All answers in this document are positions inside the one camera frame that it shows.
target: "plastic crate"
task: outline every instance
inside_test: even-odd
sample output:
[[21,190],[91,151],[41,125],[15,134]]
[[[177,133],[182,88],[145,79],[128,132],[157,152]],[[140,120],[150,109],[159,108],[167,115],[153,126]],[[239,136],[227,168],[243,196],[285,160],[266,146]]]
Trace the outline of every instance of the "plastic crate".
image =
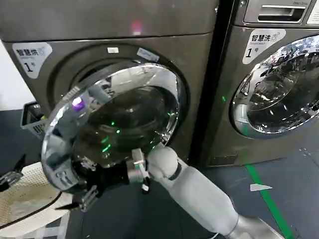
[[28,129],[36,137],[44,136],[44,127],[47,119],[41,119],[44,116],[41,106],[37,102],[30,102],[23,106],[21,116],[21,128]]

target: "green floor line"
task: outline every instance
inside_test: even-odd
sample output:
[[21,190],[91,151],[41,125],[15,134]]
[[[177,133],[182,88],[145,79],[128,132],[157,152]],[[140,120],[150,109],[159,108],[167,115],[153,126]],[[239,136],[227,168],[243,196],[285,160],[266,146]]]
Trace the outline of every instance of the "green floor line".
[[[261,181],[257,171],[255,170],[254,166],[252,165],[245,165],[248,173],[252,177],[254,183],[263,184]],[[282,234],[284,235],[285,239],[294,239],[293,232],[291,231],[290,227],[286,223],[283,215],[279,211],[276,203],[272,200],[269,192],[267,190],[259,191],[261,196],[263,197],[265,203],[267,204],[270,212],[272,213],[274,219],[277,222],[278,227],[280,228]]]

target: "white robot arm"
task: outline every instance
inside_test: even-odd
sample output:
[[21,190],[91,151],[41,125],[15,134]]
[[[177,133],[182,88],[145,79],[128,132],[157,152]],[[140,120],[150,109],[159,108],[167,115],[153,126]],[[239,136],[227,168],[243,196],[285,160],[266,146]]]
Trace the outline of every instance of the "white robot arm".
[[239,215],[229,197],[169,147],[148,155],[148,172],[198,223],[228,239],[284,239],[259,218]]

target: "woven basket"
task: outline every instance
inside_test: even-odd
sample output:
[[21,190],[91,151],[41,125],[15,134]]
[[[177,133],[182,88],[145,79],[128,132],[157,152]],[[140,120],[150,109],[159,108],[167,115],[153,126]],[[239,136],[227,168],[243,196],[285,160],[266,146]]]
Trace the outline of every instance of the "woven basket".
[[0,236],[15,238],[55,221],[68,210],[55,210],[72,202],[47,181],[40,162],[24,167],[23,177],[0,193]]

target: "washing machine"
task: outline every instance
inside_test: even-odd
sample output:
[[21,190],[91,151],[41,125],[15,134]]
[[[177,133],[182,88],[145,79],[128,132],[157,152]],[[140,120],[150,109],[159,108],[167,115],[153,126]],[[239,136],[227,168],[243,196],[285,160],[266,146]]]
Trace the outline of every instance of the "washing machine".
[[[166,76],[178,78],[176,94],[184,95],[180,89],[186,94],[176,97],[177,130],[163,138],[173,135],[172,147],[186,160],[217,5],[217,0],[4,0],[0,37],[47,116],[74,86],[98,71],[117,69],[115,75],[126,75],[121,84],[129,85],[152,74],[155,65],[167,69]],[[136,64],[143,66],[136,70]],[[160,103],[154,100],[154,107]]]
[[318,34],[319,1],[235,1],[198,163],[319,148]]

